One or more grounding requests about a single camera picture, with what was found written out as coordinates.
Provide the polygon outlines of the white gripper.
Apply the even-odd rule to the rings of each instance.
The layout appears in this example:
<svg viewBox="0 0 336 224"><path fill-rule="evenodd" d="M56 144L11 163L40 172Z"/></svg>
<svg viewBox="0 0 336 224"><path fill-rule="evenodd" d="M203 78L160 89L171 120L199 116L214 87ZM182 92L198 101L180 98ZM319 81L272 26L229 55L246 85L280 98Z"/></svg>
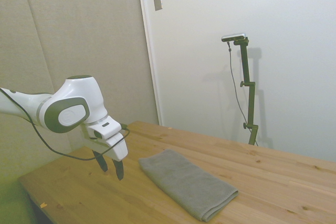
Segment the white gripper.
<svg viewBox="0 0 336 224"><path fill-rule="evenodd" d="M93 150L94 157L103 172L108 171L108 165L102 155L113 159L118 180L124 178L123 159L128 154L127 145L120 133L121 125L118 122L100 122L98 124L82 124L84 144Z"/></svg>

